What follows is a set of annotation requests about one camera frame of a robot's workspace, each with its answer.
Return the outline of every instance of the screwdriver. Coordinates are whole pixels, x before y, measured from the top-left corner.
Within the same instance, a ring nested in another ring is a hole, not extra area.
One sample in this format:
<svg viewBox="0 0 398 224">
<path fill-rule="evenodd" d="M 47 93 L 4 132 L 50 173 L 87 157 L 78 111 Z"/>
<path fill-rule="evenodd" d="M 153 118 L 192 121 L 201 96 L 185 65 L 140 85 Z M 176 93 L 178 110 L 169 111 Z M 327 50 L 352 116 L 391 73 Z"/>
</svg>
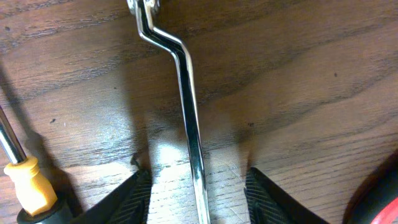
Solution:
<svg viewBox="0 0 398 224">
<path fill-rule="evenodd" d="M 55 193 L 41 173 L 38 160 L 26 156 L 11 125 L 0 107 L 0 145 L 10 163 L 4 168 L 15 185 L 22 210 L 18 223 L 68 223 L 72 219 L 65 197 Z"/>
</svg>

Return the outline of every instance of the chrome bar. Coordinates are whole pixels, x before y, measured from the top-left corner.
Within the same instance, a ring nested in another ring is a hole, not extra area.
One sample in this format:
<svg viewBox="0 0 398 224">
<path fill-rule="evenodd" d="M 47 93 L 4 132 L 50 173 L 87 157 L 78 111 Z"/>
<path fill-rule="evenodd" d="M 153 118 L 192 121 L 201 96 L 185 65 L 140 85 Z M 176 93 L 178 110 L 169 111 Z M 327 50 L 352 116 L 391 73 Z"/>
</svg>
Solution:
<svg viewBox="0 0 398 224">
<path fill-rule="evenodd" d="M 175 60 L 199 223 L 210 223 L 191 56 L 180 39 L 154 25 L 152 14 L 157 11 L 159 1 L 127 0 L 127 3 L 132 14 L 136 15 L 139 35 L 168 51 Z"/>
<path fill-rule="evenodd" d="M 0 145 L 6 152 L 12 164 L 18 164 L 26 160 L 24 150 L 19 144 L 18 138 L 11 128 L 2 108 L 0 107 Z"/>
</svg>

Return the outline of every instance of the yellow screwdriver handle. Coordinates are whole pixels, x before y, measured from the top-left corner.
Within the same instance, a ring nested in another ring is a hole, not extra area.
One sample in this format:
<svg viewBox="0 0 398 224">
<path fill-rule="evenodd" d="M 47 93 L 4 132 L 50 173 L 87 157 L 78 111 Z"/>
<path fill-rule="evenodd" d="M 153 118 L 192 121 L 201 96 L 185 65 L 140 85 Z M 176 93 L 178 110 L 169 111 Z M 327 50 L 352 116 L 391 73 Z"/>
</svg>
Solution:
<svg viewBox="0 0 398 224">
<path fill-rule="evenodd" d="M 10 163 L 4 173 L 14 182 L 17 198 L 29 215 L 46 212 L 57 201 L 49 180 L 40 173 L 36 157 L 28 156 L 20 164 Z"/>
</svg>

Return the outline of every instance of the red object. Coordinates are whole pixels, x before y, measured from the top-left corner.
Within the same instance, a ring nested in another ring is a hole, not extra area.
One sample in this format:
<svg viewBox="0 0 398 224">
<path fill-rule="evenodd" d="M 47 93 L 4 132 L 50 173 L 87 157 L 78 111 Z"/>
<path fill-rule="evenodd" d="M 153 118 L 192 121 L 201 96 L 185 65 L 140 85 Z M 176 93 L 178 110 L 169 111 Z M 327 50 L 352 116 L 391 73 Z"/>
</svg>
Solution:
<svg viewBox="0 0 398 224">
<path fill-rule="evenodd" d="M 398 198 L 390 202 L 378 213 L 371 224 L 390 224 L 398 217 Z"/>
</svg>

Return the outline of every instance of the wooden table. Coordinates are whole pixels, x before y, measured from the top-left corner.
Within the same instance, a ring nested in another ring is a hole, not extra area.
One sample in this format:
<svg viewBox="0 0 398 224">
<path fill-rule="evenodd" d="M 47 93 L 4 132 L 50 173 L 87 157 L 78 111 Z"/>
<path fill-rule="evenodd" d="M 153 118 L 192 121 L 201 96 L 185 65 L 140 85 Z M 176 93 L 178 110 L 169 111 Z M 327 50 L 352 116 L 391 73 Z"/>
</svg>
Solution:
<svg viewBox="0 0 398 224">
<path fill-rule="evenodd" d="M 212 223 L 249 222 L 247 166 L 341 223 L 396 157 L 398 1 L 163 1 L 157 23 L 193 58 Z M 2 0 L 0 51 L 0 105 L 75 212 L 136 154 L 154 178 L 148 222 L 197 222 L 175 65 L 124 0 Z M 20 209 L 1 171 L 1 220 Z"/>
</svg>

